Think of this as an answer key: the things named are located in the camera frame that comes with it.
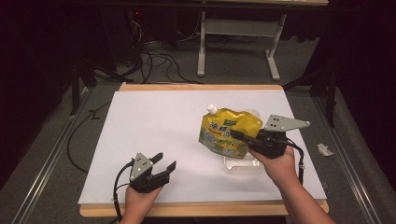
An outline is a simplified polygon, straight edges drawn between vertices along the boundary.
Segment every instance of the wooden table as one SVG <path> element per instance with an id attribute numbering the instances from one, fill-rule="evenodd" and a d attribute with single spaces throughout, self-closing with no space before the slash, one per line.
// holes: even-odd
<path id="1" fill-rule="evenodd" d="M 206 91 L 206 90 L 282 90 L 277 85 L 126 85 L 120 91 Z M 329 212 L 326 200 L 317 200 L 325 212 Z M 84 217 L 114 217 L 112 203 L 83 204 L 80 213 Z M 155 203 L 148 217 L 236 217 L 236 216 L 287 216 L 282 201 L 221 202 L 221 203 Z"/>

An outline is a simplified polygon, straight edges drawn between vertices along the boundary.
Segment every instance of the wrist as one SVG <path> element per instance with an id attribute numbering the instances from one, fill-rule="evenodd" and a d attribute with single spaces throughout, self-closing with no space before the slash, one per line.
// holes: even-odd
<path id="1" fill-rule="evenodd" d="M 273 180 L 274 184 L 280 189 L 280 190 L 285 190 L 289 188 L 294 188 L 294 187 L 302 187 L 302 184 L 300 183 L 300 180 L 298 177 L 290 177 L 290 178 L 285 178 L 281 180 Z"/>

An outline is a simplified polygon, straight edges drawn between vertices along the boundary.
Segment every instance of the white paper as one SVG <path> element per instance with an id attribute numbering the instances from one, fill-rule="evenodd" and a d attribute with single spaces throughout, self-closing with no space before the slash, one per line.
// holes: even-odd
<path id="1" fill-rule="evenodd" d="M 223 158 L 198 142 L 209 103 L 218 108 L 256 109 L 264 122 L 271 114 L 293 118 L 282 90 L 117 91 L 78 203 L 112 203 L 117 173 L 137 152 L 148 158 L 163 152 L 163 159 L 154 165 L 154 174 L 177 161 L 157 203 L 281 200 L 266 173 L 229 175 Z M 305 188 L 315 199 L 326 199 L 300 131 L 289 131 L 287 136 L 305 152 Z M 124 172 L 119 185 L 128 183 L 129 173 L 130 169 Z M 118 190 L 121 203 L 124 190 Z"/>

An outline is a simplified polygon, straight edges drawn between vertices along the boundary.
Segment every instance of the human hand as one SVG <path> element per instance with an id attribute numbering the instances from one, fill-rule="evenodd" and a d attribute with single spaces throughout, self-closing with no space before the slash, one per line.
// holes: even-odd
<path id="1" fill-rule="evenodd" d="M 138 193 L 128 186 L 125 191 L 125 212 L 120 224 L 140 224 L 162 189 L 163 186 L 150 193 Z"/>
<path id="2" fill-rule="evenodd" d="M 287 146 L 285 154 L 275 159 L 268 159 L 252 149 L 248 151 L 264 165 L 265 172 L 279 188 L 290 186 L 296 181 L 299 182 L 295 170 L 294 150 L 292 147 Z"/>

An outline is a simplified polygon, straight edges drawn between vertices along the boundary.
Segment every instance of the yellow pouch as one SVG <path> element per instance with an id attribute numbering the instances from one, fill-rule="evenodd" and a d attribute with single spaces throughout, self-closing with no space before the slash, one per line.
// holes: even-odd
<path id="1" fill-rule="evenodd" d="M 209 113 L 203 116 L 198 141 L 222 156 L 244 159 L 248 153 L 248 145 L 232 138 L 230 130 L 256 137 L 262 127 L 262 121 L 247 111 L 217 109 L 212 104 L 207 106 L 207 110 Z"/>

